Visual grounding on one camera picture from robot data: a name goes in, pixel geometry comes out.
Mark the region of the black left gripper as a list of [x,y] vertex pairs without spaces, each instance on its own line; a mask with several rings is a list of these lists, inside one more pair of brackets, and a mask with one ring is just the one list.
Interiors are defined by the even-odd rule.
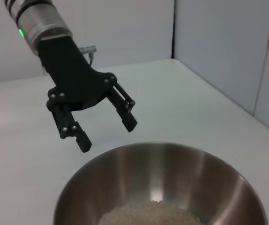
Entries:
[[[94,70],[70,36],[42,40],[39,58],[59,93],[65,94],[66,102],[79,103],[80,110],[84,110],[107,97],[127,131],[134,130],[137,121],[131,110],[135,101],[117,83],[115,75]],[[74,120],[70,105],[49,99],[46,106],[52,113],[60,138],[75,137],[80,150],[88,152],[92,142]]]

